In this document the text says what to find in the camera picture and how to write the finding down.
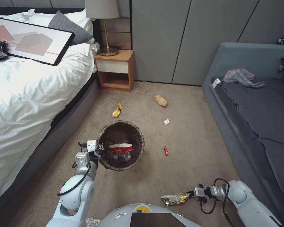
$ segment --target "black picture frame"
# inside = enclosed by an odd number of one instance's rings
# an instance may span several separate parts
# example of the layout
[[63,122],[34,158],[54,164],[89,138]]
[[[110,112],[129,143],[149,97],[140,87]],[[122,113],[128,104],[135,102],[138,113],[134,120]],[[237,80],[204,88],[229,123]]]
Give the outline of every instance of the black picture frame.
[[33,59],[33,58],[24,57],[24,56],[21,56],[21,55],[16,55],[16,54],[11,54],[11,53],[6,52],[6,54],[9,55],[9,56],[21,57],[21,58],[26,58],[26,59],[32,59],[32,60],[34,60],[34,61],[37,61],[37,62],[40,62],[40,63],[43,63],[43,64],[56,66],[56,65],[59,64],[59,62],[60,62],[61,59],[63,58],[63,56],[64,56],[66,50],[68,49],[68,47],[70,46],[72,40],[73,40],[74,37],[75,37],[75,34],[74,34],[73,32],[70,32],[70,31],[65,31],[65,30],[56,29],[56,28],[49,28],[49,27],[40,26],[40,25],[29,24],[29,23],[24,23],[24,22],[20,22],[20,21],[14,21],[14,20],[5,19],[5,18],[0,18],[0,19],[1,19],[1,20],[12,21],[12,22],[14,22],[14,23],[19,23],[19,24],[31,25],[31,26],[36,26],[36,27],[42,27],[42,28],[45,28],[45,29],[51,29],[51,30],[56,30],[56,31],[62,31],[62,32],[70,33],[70,36],[69,36],[67,42],[66,42],[65,45],[63,46],[62,50],[60,51],[60,53],[59,53],[59,55],[57,56],[57,58],[56,58],[56,60],[55,60],[54,63],[49,63],[49,62],[46,62],[46,61],[40,61],[40,60],[36,60],[36,59]]

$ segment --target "drawer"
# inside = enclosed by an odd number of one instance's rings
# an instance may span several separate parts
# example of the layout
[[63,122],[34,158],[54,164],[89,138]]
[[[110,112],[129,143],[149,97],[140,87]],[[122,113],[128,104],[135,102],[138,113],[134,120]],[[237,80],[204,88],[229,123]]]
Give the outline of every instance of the drawer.
[[128,73],[127,61],[107,61],[97,59],[97,68],[100,72]]

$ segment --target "framed picture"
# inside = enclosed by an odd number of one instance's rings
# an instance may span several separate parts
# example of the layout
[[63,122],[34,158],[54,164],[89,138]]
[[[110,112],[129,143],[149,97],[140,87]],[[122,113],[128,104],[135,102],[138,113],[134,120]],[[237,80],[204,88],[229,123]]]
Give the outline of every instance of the framed picture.
[[0,18],[0,41],[5,52],[49,65],[58,65],[70,43],[73,32]]

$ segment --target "gray wall panel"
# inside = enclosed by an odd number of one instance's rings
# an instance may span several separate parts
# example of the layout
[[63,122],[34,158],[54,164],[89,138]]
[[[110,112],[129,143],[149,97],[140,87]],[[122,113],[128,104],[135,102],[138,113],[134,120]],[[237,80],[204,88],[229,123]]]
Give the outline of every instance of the gray wall panel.
[[117,0],[120,17],[130,18],[129,0]]
[[258,0],[192,0],[173,83],[202,85],[222,42],[236,42]]
[[239,42],[275,44],[284,36],[284,0],[260,0]]
[[11,0],[0,0],[0,7],[14,7]]
[[171,83],[190,0],[132,0],[135,79]]
[[[117,49],[130,49],[130,33],[129,32],[108,32],[108,45]],[[102,32],[102,47],[106,47],[105,32]]]
[[50,0],[12,0],[15,7],[52,7]]
[[54,8],[85,8],[85,0],[50,0]]
[[[85,0],[51,0],[51,3],[53,4],[53,7],[85,8]],[[118,4],[120,17],[129,18],[129,0],[117,0],[117,4]]]
[[[108,32],[130,32],[130,18],[106,19]],[[100,19],[101,31],[104,32],[104,19]]]

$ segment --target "wooden nightstand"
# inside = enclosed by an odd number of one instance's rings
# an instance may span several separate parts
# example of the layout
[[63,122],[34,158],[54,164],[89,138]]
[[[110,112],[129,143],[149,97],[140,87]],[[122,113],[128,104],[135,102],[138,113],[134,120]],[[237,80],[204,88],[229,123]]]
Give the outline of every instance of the wooden nightstand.
[[114,56],[97,55],[96,66],[102,90],[131,92],[134,82],[133,50],[119,50]]

